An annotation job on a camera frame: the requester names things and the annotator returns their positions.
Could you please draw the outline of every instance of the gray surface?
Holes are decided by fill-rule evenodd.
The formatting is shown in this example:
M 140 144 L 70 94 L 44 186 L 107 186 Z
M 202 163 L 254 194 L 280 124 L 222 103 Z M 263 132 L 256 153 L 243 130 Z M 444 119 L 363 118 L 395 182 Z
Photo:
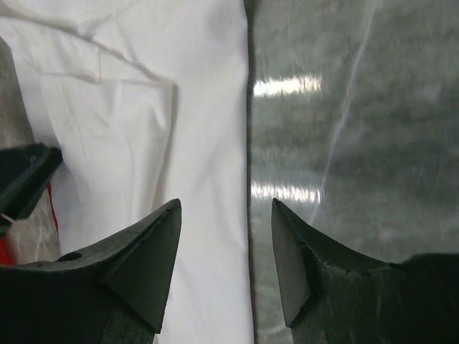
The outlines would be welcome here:
M 257 334 L 291 343 L 272 197 L 371 257 L 459 251 L 459 2 L 259 0 L 253 44 Z
M 33 143 L 11 51 L 1 39 L 0 104 L 0 149 Z M 18 221 L 11 226 L 8 241 L 18 264 L 59 258 L 59 239 L 47 192 L 26 221 Z

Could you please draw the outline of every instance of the fabric fold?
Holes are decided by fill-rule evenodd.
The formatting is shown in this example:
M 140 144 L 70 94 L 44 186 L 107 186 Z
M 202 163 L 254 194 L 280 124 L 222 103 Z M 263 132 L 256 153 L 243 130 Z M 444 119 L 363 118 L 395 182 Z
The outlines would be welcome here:
M 0 35 L 14 52 L 36 141 L 62 149 L 65 167 L 52 185 L 62 252 L 149 214 L 169 139 L 171 84 L 40 24 L 2 18 Z

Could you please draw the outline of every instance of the black clamp jaw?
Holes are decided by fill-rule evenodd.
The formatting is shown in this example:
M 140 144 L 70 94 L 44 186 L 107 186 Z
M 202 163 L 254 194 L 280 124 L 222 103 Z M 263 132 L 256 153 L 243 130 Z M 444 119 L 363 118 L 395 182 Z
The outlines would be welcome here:
M 30 216 L 61 162 L 60 150 L 42 143 L 0 150 L 0 237 Z
M 60 151 L 44 145 L 0 151 L 0 212 L 27 218 L 61 162 Z M 1 225 L 6 233 L 10 221 Z M 0 343 L 152 343 L 180 230 L 181 204 L 174 200 L 56 262 L 0 265 Z
M 272 231 L 295 344 L 459 343 L 459 254 L 381 262 L 317 231 L 276 199 Z

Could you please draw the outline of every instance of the white fabric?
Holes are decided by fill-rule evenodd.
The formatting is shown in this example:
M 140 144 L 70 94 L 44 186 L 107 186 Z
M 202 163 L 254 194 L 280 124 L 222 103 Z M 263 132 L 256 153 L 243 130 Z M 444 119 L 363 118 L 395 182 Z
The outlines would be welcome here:
M 253 343 L 242 1 L 4 4 L 13 11 L 3 9 L 0 35 L 34 136 L 63 151 L 52 181 L 62 251 L 179 198 L 181 240 L 158 342 Z

